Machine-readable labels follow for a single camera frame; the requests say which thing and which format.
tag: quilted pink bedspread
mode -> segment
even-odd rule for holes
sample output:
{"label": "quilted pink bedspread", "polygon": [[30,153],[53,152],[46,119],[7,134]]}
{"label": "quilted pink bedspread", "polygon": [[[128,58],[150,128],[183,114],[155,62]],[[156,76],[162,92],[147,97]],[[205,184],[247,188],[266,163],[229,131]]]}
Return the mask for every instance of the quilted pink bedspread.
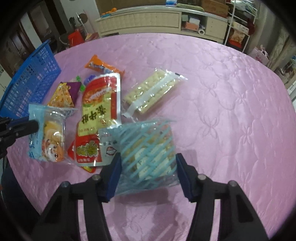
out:
{"label": "quilted pink bedspread", "polygon": [[[125,69],[122,96],[155,67],[187,77],[149,118],[175,120],[171,124],[174,142],[187,162],[214,181],[236,180],[268,235],[278,230],[296,200],[296,114],[277,75],[249,56],[215,42],[173,34],[127,34],[57,54],[62,73],[45,103],[59,82],[94,73],[84,68],[94,54]],[[78,111],[67,120],[67,147],[80,116]],[[8,149],[8,159],[24,193],[42,212],[62,181],[83,182],[91,174],[74,165],[30,159],[27,139],[18,139]],[[195,204],[188,202],[180,186],[174,186],[116,196],[103,207],[114,241],[180,241],[186,240]],[[216,208],[212,240],[217,237],[218,216]]]}

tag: white label strip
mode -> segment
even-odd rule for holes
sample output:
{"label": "white label strip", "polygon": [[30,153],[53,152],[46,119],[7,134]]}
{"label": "white label strip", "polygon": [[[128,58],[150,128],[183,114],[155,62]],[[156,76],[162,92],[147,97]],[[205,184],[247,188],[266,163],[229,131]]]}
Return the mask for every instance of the white label strip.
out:
{"label": "white label strip", "polygon": [[159,81],[157,84],[151,87],[148,91],[142,94],[142,96],[139,99],[134,101],[130,105],[130,107],[127,109],[127,111],[122,115],[125,116],[126,118],[131,118],[135,110],[138,109],[140,106],[142,106],[147,100],[149,100],[152,96],[154,96],[158,91],[160,91],[162,86],[166,85],[167,83],[177,78],[179,78],[179,76],[176,74],[166,75],[164,78],[162,78],[161,81]]}

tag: cartoon character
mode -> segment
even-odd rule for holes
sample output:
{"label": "cartoon character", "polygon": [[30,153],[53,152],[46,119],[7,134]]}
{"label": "cartoon character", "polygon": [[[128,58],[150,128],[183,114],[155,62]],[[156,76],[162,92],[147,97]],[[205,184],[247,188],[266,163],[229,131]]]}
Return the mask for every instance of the cartoon character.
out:
{"label": "cartoon character", "polygon": [[47,149],[45,149],[45,156],[52,162],[59,162],[63,160],[64,152],[62,147],[50,144]]}
{"label": "cartoon character", "polygon": [[44,138],[42,152],[48,160],[53,162],[62,161],[64,151],[62,145],[62,128],[56,122],[47,121],[44,125]]}

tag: light blue snack package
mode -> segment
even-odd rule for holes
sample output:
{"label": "light blue snack package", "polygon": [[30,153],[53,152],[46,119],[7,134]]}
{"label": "light blue snack package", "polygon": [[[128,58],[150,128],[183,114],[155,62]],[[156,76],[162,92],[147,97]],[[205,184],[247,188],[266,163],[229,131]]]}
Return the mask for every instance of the light blue snack package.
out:
{"label": "light blue snack package", "polygon": [[149,120],[98,130],[102,158],[102,151],[108,151],[106,143],[110,143],[110,137],[111,143],[117,143],[116,152],[121,153],[122,173],[116,194],[179,184],[176,151],[169,122]]}
{"label": "light blue snack package", "polygon": [[29,157],[39,161],[63,161],[65,120],[76,110],[29,104],[29,120],[36,120],[39,124],[38,132],[29,135]]}

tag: clear plastic bag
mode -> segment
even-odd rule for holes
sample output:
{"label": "clear plastic bag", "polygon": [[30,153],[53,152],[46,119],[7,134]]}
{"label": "clear plastic bag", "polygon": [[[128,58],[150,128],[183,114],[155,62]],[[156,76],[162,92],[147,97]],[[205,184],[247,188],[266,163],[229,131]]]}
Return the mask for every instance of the clear plastic bag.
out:
{"label": "clear plastic bag", "polygon": [[177,83],[186,78],[168,70],[155,69],[155,72],[142,83],[137,84],[124,98],[126,110],[122,115],[133,118],[134,112],[145,114]]}
{"label": "clear plastic bag", "polygon": [[39,161],[60,162],[65,158],[65,120],[77,109],[29,104],[29,120],[39,130],[29,135],[29,157]]}
{"label": "clear plastic bag", "polygon": [[98,130],[121,124],[120,75],[100,75],[86,87],[82,96],[82,119],[77,125],[76,137],[68,151],[76,165],[81,167],[104,166],[113,156],[102,159]]}
{"label": "clear plastic bag", "polygon": [[116,143],[122,173],[116,194],[172,186],[179,183],[176,152],[169,121],[150,120],[98,131],[100,149]]}

